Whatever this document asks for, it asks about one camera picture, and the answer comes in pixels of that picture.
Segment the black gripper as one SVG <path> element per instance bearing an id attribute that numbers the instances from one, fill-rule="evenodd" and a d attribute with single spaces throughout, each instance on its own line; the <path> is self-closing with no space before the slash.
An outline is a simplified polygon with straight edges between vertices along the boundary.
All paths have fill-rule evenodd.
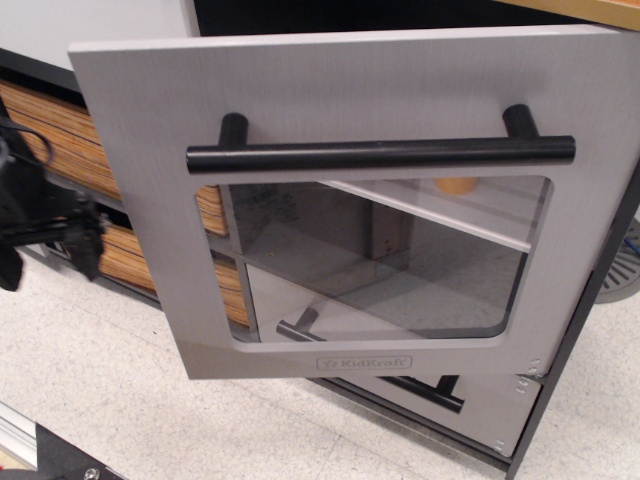
<path id="1" fill-rule="evenodd" d="M 1 171 L 1 288 L 17 291 L 23 260 L 18 246 L 61 242 L 88 280 L 100 276 L 103 219 L 90 195 L 50 182 L 41 171 Z"/>

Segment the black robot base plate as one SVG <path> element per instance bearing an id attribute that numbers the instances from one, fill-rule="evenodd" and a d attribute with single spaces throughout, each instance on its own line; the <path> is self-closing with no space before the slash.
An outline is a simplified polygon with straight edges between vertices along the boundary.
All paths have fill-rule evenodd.
<path id="1" fill-rule="evenodd" d="M 1 478 L 123 479 L 123 476 L 2 402 Z"/>

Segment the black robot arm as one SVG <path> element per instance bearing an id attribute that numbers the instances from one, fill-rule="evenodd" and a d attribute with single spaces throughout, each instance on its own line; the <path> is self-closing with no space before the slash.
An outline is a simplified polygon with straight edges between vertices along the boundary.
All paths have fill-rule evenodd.
<path id="1" fill-rule="evenodd" d="M 54 158 L 41 133 L 10 119 L 1 108 L 1 288 L 15 292 L 23 273 L 17 248 L 59 242 L 87 279 L 100 276 L 102 235 L 108 225 L 88 194 L 50 182 Z"/>

